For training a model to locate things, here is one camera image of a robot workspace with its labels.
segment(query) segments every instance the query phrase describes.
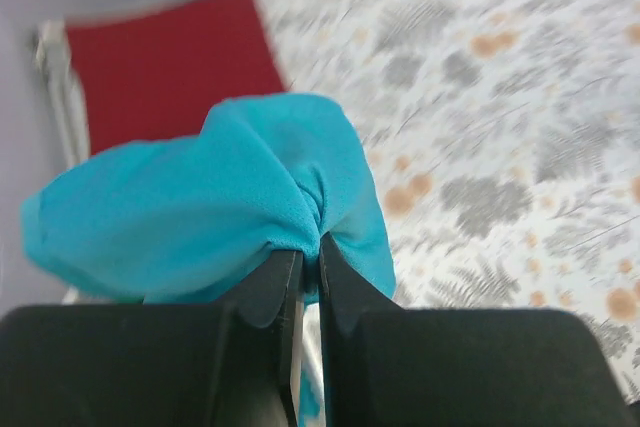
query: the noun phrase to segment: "blue cloth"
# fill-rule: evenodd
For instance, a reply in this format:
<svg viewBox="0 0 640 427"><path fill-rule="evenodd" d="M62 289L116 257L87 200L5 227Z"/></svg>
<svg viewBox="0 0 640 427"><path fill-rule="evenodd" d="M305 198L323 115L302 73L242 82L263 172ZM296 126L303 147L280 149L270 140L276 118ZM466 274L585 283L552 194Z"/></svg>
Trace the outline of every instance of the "blue cloth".
<svg viewBox="0 0 640 427"><path fill-rule="evenodd" d="M110 149L26 200L22 222L31 259L98 296L209 301L272 250L308 268L327 232L383 294L395 286L360 142L314 95L229 100L197 136Z"/></svg>

